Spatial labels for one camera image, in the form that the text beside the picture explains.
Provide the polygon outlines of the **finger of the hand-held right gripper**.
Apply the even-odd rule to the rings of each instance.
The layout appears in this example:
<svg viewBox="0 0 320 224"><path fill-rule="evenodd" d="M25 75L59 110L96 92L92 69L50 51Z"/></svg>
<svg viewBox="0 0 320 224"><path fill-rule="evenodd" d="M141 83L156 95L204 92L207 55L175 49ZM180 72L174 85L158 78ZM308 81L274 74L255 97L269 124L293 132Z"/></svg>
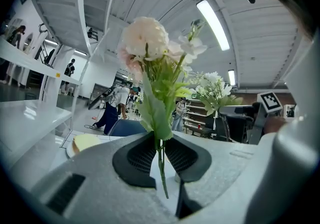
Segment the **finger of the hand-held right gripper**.
<svg viewBox="0 0 320 224"><path fill-rule="evenodd" d="M253 113L252 105L229 105L222 106L218 113L225 116L249 116Z"/></svg>

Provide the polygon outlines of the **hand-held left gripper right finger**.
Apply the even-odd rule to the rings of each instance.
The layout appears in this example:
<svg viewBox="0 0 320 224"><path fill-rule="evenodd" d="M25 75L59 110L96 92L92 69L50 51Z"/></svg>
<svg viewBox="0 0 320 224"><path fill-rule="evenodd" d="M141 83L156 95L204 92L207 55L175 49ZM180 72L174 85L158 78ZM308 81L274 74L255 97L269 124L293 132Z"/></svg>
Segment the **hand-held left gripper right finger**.
<svg viewBox="0 0 320 224"><path fill-rule="evenodd" d="M257 145L174 135L165 153L182 185L176 214L164 224L249 224L249 204L271 152L271 134Z"/></svg>

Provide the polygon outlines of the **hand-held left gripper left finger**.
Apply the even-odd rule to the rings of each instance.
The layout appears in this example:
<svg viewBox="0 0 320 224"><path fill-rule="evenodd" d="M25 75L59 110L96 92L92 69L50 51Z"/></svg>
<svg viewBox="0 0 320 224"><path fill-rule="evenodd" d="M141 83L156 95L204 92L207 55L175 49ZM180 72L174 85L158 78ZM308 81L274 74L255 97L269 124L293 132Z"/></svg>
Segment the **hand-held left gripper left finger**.
<svg viewBox="0 0 320 224"><path fill-rule="evenodd" d="M114 171L114 153L142 136L88 148L49 172L31 191L18 191L49 224L173 224L175 215L154 188L130 186Z"/></svg>

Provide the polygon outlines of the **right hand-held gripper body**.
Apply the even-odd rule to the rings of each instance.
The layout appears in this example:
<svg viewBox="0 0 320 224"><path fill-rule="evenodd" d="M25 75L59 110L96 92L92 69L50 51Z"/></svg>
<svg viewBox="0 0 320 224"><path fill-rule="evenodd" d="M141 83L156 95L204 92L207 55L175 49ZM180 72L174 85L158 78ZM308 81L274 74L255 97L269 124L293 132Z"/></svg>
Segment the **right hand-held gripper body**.
<svg viewBox="0 0 320 224"><path fill-rule="evenodd" d="M257 95L257 100L252 104L253 112L253 126L252 129L247 131L248 143L257 145L264 133L264 126L267 117L275 115L283 110L279 99L274 92L263 92Z"/></svg>

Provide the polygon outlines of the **white flower bouquet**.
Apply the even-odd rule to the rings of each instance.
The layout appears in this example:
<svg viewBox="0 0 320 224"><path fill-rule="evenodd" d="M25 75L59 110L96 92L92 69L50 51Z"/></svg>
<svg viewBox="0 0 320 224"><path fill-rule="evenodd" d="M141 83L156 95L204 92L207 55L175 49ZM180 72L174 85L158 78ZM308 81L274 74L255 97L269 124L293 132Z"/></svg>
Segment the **white flower bouquet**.
<svg viewBox="0 0 320 224"><path fill-rule="evenodd" d="M209 116L223 106L242 105L243 98L231 95L232 86L224 81L217 72L194 73L188 80L191 98L204 104Z"/></svg>

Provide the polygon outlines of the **pink flower bouquet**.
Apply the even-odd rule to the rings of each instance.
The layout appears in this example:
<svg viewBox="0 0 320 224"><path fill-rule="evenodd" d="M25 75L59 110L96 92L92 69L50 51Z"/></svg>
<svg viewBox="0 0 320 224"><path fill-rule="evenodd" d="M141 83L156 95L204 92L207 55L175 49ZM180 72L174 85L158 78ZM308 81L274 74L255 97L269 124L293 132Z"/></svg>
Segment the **pink flower bouquet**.
<svg viewBox="0 0 320 224"><path fill-rule="evenodd" d="M205 22L191 23L187 35L170 40L165 27L152 17L137 17L123 30L118 56L137 82L143 85L143 100L137 104L141 124L154 133L158 168L166 193L165 146L171 139L172 113L176 99L190 95L182 75L191 71L190 64L207 50L199 33Z"/></svg>

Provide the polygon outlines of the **person's right hand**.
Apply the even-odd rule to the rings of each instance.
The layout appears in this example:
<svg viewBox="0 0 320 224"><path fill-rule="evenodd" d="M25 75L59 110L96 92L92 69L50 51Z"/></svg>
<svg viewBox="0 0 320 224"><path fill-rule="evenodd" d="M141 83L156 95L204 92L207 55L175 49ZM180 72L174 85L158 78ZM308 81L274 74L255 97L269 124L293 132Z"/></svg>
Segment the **person's right hand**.
<svg viewBox="0 0 320 224"><path fill-rule="evenodd" d="M265 125L264 125L264 133L276 133L280 130L282 126L284 126L287 123L286 119L284 117L280 116L272 116L268 117L266 119Z"/></svg>

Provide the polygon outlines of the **person's white shirt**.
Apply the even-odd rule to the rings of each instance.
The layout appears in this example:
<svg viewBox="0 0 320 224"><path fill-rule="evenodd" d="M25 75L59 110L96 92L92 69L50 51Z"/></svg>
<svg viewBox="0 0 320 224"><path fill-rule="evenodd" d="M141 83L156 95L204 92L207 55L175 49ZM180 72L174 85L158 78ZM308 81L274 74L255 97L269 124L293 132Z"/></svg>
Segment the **person's white shirt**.
<svg viewBox="0 0 320 224"><path fill-rule="evenodd" d="M247 224L320 224L320 29L286 83L299 116L275 135Z"/></svg>

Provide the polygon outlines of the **dark coffee table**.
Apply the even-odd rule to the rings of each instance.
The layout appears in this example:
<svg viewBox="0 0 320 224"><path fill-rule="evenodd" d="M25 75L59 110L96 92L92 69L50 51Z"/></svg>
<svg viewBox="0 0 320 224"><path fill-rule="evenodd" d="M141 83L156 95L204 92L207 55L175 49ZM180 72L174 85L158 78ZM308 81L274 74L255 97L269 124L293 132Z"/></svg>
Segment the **dark coffee table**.
<svg viewBox="0 0 320 224"><path fill-rule="evenodd" d="M211 135L214 133L214 131L210 128L206 127L198 127L198 126L193 126L189 124L184 124L185 131L188 133L188 130L191 130L191 134L194 136L195 133L198 133L200 137L202 138L210 138Z"/></svg>

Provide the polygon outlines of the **beige plate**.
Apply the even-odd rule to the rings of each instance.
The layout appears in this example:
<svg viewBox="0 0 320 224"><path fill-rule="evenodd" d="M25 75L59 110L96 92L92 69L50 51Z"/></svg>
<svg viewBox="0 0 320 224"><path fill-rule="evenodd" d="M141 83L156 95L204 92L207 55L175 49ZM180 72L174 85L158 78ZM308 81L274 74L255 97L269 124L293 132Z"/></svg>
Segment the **beige plate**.
<svg viewBox="0 0 320 224"><path fill-rule="evenodd" d="M73 141L70 141L68 146L66 147L66 153L68 155L69 158L72 158L75 156L75 152L73 149Z"/></svg>

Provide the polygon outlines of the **yellow bread slice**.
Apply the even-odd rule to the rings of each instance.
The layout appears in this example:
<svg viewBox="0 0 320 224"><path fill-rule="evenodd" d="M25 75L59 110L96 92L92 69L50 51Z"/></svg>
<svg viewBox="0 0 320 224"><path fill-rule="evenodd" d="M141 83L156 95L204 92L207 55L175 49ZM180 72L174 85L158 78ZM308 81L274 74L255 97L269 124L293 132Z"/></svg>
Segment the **yellow bread slice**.
<svg viewBox="0 0 320 224"><path fill-rule="evenodd" d="M73 138L71 148L75 154L78 154L79 152L99 145L101 144L101 141L98 137L91 135L91 134L81 134L81 135L76 135Z"/></svg>

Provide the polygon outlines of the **blue chair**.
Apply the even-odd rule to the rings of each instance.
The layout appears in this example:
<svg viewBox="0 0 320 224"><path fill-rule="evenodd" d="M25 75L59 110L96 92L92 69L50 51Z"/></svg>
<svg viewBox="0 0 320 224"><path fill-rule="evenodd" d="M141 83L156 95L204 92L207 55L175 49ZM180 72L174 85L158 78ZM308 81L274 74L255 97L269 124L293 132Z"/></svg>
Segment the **blue chair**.
<svg viewBox="0 0 320 224"><path fill-rule="evenodd" d="M146 129L142 126L140 121L120 119L116 121L108 135L113 137L126 137L144 132L146 132Z"/></svg>

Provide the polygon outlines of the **black backpack rig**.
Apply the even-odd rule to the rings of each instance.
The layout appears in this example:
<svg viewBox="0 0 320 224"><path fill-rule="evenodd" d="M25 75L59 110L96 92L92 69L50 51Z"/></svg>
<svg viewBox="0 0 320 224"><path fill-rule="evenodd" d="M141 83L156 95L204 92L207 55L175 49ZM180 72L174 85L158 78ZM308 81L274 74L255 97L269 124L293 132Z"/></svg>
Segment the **black backpack rig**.
<svg viewBox="0 0 320 224"><path fill-rule="evenodd" d="M96 109L104 101L107 102L115 95L116 87L111 87L88 105L88 110Z"/></svg>

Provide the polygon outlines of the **white metal shelf rack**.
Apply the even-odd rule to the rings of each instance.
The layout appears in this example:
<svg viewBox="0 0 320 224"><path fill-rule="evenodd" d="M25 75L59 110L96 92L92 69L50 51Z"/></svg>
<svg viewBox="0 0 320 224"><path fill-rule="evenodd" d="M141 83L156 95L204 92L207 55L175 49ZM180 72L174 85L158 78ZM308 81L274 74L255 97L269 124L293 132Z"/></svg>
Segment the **white metal shelf rack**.
<svg viewBox="0 0 320 224"><path fill-rule="evenodd" d="M0 39L0 58L43 75L37 100L0 103L0 149L2 164L10 169L32 146L57 126L71 121L74 112L57 107L62 81L75 86L78 96L82 79L65 75L65 68L75 51L91 61L105 56L108 22L113 0L31 0L48 32L57 43L48 64L25 54Z"/></svg>

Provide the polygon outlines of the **white wall shelves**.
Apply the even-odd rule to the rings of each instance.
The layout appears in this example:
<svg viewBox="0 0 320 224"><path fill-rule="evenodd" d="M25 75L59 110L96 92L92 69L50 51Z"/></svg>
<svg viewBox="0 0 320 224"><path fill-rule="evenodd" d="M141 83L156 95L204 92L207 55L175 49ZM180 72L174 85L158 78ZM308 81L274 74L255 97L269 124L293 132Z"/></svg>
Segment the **white wall shelves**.
<svg viewBox="0 0 320 224"><path fill-rule="evenodd" d="M207 111L205 105L196 99L187 100L185 104L184 119L189 124L204 126L206 123Z"/></svg>

